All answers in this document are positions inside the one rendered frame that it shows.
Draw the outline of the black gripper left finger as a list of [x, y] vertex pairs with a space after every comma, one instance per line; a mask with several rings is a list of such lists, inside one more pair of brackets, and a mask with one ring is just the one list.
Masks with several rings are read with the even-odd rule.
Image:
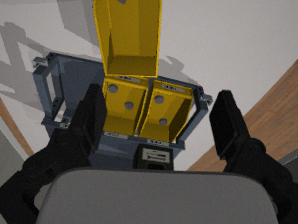
[[39, 210], [34, 199], [43, 185], [61, 172], [91, 166], [88, 157], [98, 150], [106, 116], [102, 87], [90, 84], [68, 129], [57, 132], [53, 143], [27, 158], [22, 170], [0, 187], [0, 214], [7, 224], [35, 224]]

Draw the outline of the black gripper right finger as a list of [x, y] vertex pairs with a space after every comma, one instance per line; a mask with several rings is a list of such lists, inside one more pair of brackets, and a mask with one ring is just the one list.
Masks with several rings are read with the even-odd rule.
[[298, 184], [286, 167], [266, 153], [262, 141], [250, 137], [241, 116], [232, 92], [219, 92], [209, 120], [217, 155], [227, 163], [223, 172], [259, 181], [278, 208], [278, 223], [298, 224]]

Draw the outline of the dark green case with handle slot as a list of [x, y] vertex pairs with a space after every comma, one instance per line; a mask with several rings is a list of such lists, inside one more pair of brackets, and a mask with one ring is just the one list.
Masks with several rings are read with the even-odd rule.
[[174, 170], [173, 149], [139, 143], [132, 169]]

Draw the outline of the yellow bin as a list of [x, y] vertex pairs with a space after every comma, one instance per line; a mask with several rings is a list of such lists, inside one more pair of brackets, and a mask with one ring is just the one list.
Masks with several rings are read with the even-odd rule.
[[[157, 95], [164, 97], [162, 104], [155, 103]], [[192, 88], [154, 79], [139, 122], [138, 137], [173, 143], [187, 123], [192, 102]], [[162, 118], [167, 119], [166, 125], [160, 125]]]
[[105, 76], [157, 78], [161, 13], [162, 0], [93, 0]]
[[[110, 93], [108, 91], [110, 84], [117, 85], [117, 93]], [[108, 113], [103, 127], [104, 131], [135, 136], [143, 114], [148, 84], [149, 78], [144, 77], [105, 76], [102, 91]], [[132, 102], [134, 104], [132, 110], [126, 110], [124, 108], [126, 102]], [[137, 126], [133, 135], [137, 112]]]

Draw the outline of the grey round disc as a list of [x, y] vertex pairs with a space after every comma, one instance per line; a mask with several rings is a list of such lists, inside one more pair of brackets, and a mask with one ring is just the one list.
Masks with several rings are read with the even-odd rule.
[[164, 102], [164, 97], [161, 96], [161, 95], [157, 95], [157, 96], [155, 97], [155, 102], [156, 102], [157, 104], [161, 104], [161, 103], [163, 103], [163, 102]]
[[117, 85], [115, 85], [115, 84], [110, 84], [109, 87], [108, 87], [108, 91], [109, 91], [110, 93], [116, 93], [117, 90], [118, 90], [118, 87], [117, 87]]
[[167, 124], [167, 119], [162, 118], [159, 120], [160, 125], [166, 125]]
[[125, 103], [125, 108], [128, 110], [133, 109], [134, 104], [132, 102], [126, 102]]

